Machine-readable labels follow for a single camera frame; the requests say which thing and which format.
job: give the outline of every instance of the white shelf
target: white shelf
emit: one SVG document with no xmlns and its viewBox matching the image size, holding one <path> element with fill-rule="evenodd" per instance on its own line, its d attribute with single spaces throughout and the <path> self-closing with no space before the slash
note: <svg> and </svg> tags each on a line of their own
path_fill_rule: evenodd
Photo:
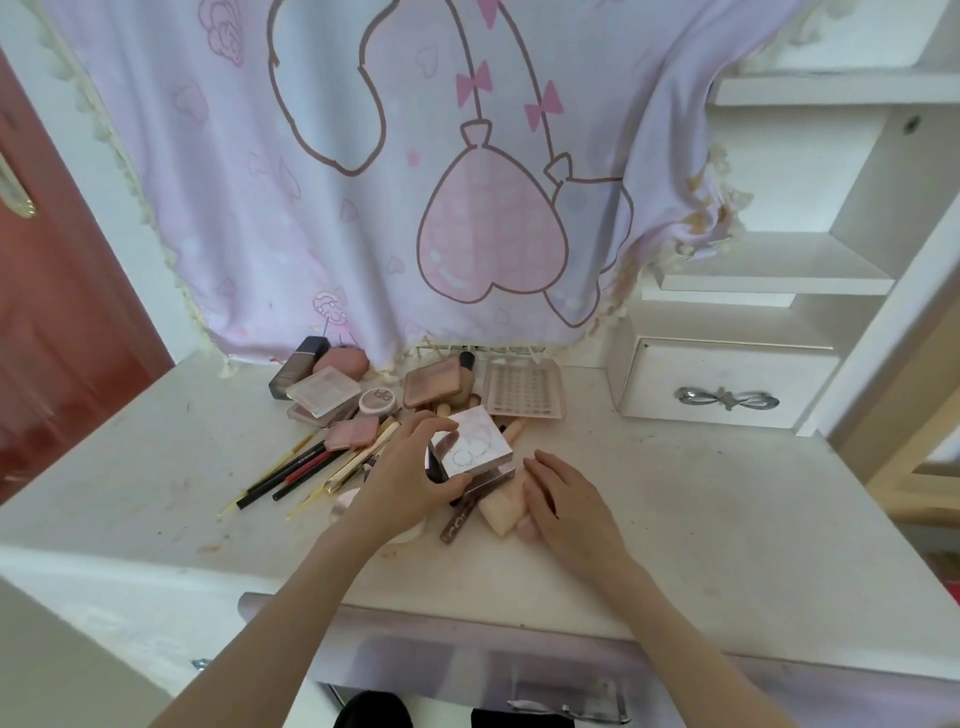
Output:
<svg viewBox="0 0 960 728">
<path fill-rule="evenodd" d="M 894 284 L 828 232 L 748 232 L 716 257 L 651 268 L 666 291 L 885 296 Z"/>
<path fill-rule="evenodd" d="M 960 104 L 960 73 L 907 68 L 738 76 L 717 83 L 713 103 L 720 107 Z"/>
</svg>

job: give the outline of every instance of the person's left hand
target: person's left hand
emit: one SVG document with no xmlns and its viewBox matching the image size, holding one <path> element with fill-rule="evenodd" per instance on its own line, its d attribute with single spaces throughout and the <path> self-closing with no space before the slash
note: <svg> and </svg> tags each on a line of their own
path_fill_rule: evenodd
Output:
<svg viewBox="0 0 960 728">
<path fill-rule="evenodd" d="M 433 436 L 456 428 L 453 420 L 432 412 L 418 412 L 401 425 L 343 520 L 352 522 L 351 528 L 363 529 L 380 547 L 413 528 L 437 506 L 460 497 L 472 475 L 455 475 L 438 485 L 423 468 Z"/>
</svg>

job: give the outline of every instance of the gold door handle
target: gold door handle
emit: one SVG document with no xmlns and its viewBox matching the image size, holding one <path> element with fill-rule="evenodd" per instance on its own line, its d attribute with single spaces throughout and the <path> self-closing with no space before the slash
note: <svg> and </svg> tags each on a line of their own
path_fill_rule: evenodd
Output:
<svg viewBox="0 0 960 728">
<path fill-rule="evenodd" d="M 0 200 L 20 217 L 36 217 L 36 205 L 0 152 Z"/>
</svg>

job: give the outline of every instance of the small white drawer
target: small white drawer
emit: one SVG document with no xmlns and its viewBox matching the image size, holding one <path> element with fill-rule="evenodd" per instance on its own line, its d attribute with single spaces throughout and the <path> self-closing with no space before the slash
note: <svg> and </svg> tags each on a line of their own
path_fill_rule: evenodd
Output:
<svg viewBox="0 0 960 728">
<path fill-rule="evenodd" d="M 822 349 L 641 339 L 622 394 L 618 398 L 614 391 L 614 401 L 627 417 L 792 427 L 838 361 L 835 353 Z M 694 399 L 707 403 L 682 401 L 691 399 L 682 397 L 684 390 L 699 390 L 704 394 Z M 732 397 L 720 401 L 724 393 Z M 749 402 L 769 409 L 735 404 L 758 393 L 776 403 Z M 711 395 L 717 400 L 711 401 Z"/>
</svg>

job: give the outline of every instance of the red door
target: red door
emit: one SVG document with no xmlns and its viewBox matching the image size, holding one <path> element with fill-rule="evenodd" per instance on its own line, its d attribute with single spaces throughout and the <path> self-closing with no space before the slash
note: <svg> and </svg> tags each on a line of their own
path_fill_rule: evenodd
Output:
<svg viewBox="0 0 960 728">
<path fill-rule="evenodd" d="M 2 503 L 173 364 L 2 53 L 0 155 Z"/>
</svg>

